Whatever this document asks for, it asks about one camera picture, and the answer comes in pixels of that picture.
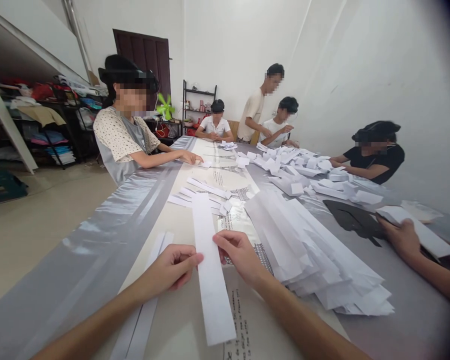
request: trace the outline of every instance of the person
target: person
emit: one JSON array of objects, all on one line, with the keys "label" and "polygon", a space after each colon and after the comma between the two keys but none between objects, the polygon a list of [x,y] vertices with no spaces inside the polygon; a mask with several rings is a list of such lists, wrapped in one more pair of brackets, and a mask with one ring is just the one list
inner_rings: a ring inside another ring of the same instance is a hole
[{"label": "person", "polygon": [[285,77],[283,65],[273,64],[265,74],[263,84],[253,92],[245,104],[245,109],[238,125],[236,141],[238,143],[250,144],[255,131],[269,138],[272,132],[259,124],[262,109],[264,107],[265,95],[272,94]]},{"label": "person", "polygon": [[207,116],[202,120],[200,126],[195,132],[197,138],[211,139],[216,142],[225,141],[226,143],[234,142],[234,135],[230,130],[230,125],[223,118],[225,104],[222,100],[215,100],[211,104],[211,116]]},{"label": "person", "polygon": [[[222,230],[213,236],[220,260],[231,259],[237,272],[270,307],[306,359],[370,359],[328,326],[262,265],[247,235]],[[191,245],[169,245],[129,287],[95,314],[42,349],[32,360],[90,359],[144,302],[186,284],[195,266],[204,259]]]},{"label": "person", "polygon": [[450,300],[450,270],[422,255],[413,221],[405,219],[395,226],[378,214],[376,218],[398,256]]},{"label": "person", "polygon": [[265,135],[260,134],[258,141],[271,149],[279,148],[282,145],[298,148],[299,146],[295,141],[287,139],[287,134],[294,128],[292,125],[287,124],[287,120],[290,115],[296,114],[298,110],[299,103],[297,99],[290,96],[284,97],[278,104],[275,117],[262,124],[265,129],[270,130],[271,136],[265,137]]},{"label": "person", "polygon": [[[139,167],[149,169],[177,159],[190,164],[203,161],[194,153],[161,143],[141,118],[154,105],[151,100],[159,89],[151,71],[140,71],[120,55],[108,56],[105,69],[98,71],[108,97],[93,122],[93,131],[103,164],[118,186]],[[163,153],[151,155],[155,149]]]},{"label": "person", "polygon": [[343,155],[332,157],[332,166],[345,167],[350,174],[383,184],[405,160],[405,152],[397,144],[400,127],[392,121],[381,120],[358,130],[351,137],[355,147]]}]

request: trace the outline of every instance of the floor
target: floor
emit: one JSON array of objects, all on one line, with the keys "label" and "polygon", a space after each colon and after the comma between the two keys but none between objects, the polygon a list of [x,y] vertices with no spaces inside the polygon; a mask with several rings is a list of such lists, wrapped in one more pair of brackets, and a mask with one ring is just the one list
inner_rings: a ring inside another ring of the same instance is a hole
[{"label": "floor", "polygon": [[96,163],[10,171],[29,187],[0,203],[0,298],[117,188]]}]

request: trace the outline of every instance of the wooden door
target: wooden door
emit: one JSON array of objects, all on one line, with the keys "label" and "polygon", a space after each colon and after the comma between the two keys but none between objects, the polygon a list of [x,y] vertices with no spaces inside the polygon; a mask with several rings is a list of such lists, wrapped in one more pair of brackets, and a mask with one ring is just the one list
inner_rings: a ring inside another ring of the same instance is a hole
[{"label": "wooden door", "polygon": [[170,91],[169,40],[113,29],[116,52],[133,61],[142,71],[151,70],[160,82],[165,99]]}]

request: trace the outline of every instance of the ceiling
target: ceiling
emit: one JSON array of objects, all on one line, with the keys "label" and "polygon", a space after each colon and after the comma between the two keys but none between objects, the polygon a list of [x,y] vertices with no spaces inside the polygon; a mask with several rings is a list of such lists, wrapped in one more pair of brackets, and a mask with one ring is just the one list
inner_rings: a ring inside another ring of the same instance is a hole
[{"label": "ceiling", "polygon": [[50,82],[59,72],[0,25],[0,79]]}]

